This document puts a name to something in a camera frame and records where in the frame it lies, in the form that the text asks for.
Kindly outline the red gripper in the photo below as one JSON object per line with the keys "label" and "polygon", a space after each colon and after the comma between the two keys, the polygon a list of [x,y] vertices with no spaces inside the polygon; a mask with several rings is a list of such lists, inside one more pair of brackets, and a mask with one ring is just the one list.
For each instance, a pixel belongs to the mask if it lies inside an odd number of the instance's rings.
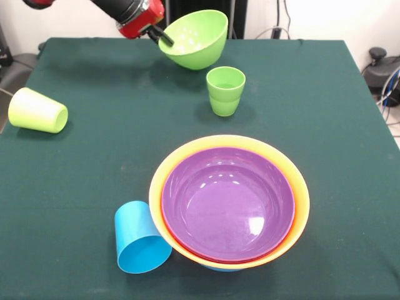
{"label": "red gripper", "polygon": [[146,34],[158,44],[161,39],[168,46],[173,46],[174,41],[156,26],[163,20],[165,8],[160,0],[133,1],[124,13],[124,20],[117,24],[119,32],[128,39],[140,38]]}

